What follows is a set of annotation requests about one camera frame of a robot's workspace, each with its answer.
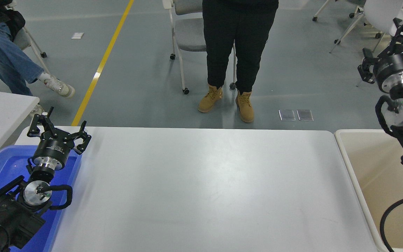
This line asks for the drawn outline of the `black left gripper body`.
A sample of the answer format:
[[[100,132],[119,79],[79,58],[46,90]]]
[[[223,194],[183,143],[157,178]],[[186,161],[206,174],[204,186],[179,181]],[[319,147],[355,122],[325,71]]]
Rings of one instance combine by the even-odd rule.
[[[36,166],[64,166],[72,149],[71,140],[40,136],[40,143],[32,160]]]

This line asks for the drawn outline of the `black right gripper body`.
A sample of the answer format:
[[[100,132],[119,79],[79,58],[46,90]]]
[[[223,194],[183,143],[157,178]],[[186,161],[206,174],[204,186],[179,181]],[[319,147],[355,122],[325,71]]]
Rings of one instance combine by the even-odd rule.
[[[373,57],[370,67],[370,83],[376,83],[379,88],[394,88],[403,86],[403,52],[391,56]]]

